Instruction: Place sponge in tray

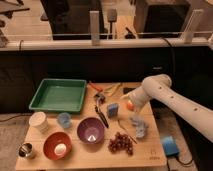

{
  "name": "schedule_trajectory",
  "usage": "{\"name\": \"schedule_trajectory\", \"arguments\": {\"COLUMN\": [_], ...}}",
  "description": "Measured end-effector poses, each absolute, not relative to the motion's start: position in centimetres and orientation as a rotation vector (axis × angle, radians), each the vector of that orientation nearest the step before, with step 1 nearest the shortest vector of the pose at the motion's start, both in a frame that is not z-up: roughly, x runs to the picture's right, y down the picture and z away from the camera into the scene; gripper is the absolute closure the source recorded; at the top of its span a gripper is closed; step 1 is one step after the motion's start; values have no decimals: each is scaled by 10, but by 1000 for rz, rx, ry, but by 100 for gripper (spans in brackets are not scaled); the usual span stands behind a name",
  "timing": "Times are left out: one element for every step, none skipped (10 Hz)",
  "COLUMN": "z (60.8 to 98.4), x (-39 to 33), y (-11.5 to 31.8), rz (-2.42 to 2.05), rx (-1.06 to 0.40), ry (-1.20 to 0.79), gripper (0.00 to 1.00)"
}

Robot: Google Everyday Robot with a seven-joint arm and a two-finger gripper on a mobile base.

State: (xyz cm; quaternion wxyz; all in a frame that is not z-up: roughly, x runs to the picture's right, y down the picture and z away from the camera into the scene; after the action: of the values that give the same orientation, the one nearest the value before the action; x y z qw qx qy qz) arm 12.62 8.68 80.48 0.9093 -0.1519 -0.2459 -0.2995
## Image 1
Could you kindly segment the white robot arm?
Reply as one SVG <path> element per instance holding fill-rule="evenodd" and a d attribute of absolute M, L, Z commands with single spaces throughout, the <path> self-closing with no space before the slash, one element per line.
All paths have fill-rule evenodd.
<path fill-rule="evenodd" d="M 208 109 L 171 89 L 172 80 L 166 74 L 148 76 L 141 85 L 122 96 L 141 110 L 150 100 L 165 104 L 205 138 L 213 143 L 213 110 Z"/>

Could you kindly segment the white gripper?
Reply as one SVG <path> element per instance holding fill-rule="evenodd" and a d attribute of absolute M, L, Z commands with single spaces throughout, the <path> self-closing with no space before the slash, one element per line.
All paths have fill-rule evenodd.
<path fill-rule="evenodd" d="M 121 98 L 130 100 L 136 108 L 143 108 L 149 101 L 149 96 L 142 87 L 138 87 L 127 94 L 122 95 Z"/>

